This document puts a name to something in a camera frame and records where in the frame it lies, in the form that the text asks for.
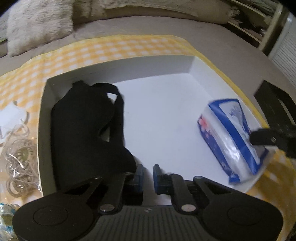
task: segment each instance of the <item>fluffy pillow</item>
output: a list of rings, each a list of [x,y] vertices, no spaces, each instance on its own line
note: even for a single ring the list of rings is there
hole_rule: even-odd
[[[73,5],[73,21],[79,18],[89,18],[91,0],[75,0]]]
[[[6,38],[6,30],[7,30],[7,19],[8,19],[9,11],[7,10],[1,17],[0,17],[0,43],[5,41]]]
[[[74,0],[20,0],[9,11],[8,54],[19,55],[73,31]]]

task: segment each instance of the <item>white box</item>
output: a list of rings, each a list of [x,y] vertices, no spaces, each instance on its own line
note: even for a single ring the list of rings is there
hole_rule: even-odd
[[[200,175],[242,192],[248,191],[265,169],[264,165],[246,183],[229,185],[228,176],[200,135],[197,120],[210,101],[240,100],[210,67],[194,56],[137,57],[94,64],[48,79],[38,126],[43,195],[56,191],[50,149],[51,109],[79,80],[89,85],[115,84],[123,95],[126,148],[146,168],[143,204],[170,204],[168,196],[154,193],[154,164],[186,180]],[[258,129],[259,122],[241,100],[240,103],[250,129]]]

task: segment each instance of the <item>black mechanical part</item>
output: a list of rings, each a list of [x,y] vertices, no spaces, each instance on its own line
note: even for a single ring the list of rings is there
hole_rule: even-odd
[[[251,144],[277,146],[287,157],[296,158],[296,105],[292,98],[265,80],[254,96],[270,128],[252,132]]]
[[[283,219],[271,204],[203,177],[164,174],[158,165],[155,191],[172,205],[132,206],[127,196],[142,197],[138,168],[24,205],[12,221],[19,241],[276,241],[280,233]]]

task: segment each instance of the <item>metal screw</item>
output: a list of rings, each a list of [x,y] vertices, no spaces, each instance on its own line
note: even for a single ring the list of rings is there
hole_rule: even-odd
[[[115,207],[112,204],[103,204],[100,206],[100,210],[104,213],[111,212],[115,209]]]
[[[196,209],[196,206],[192,205],[192,204],[184,204],[181,209],[184,212],[193,212]]]

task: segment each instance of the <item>black strap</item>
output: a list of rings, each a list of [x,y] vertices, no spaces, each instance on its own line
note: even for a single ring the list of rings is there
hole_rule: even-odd
[[[106,93],[117,95],[114,102],[115,112],[110,121],[110,139],[109,142],[117,143],[118,145],[124,145],[123,143],[123,108],[124,101],[118,88],[115,85],[108,83],[97,83],[92,87],[100,88]]]

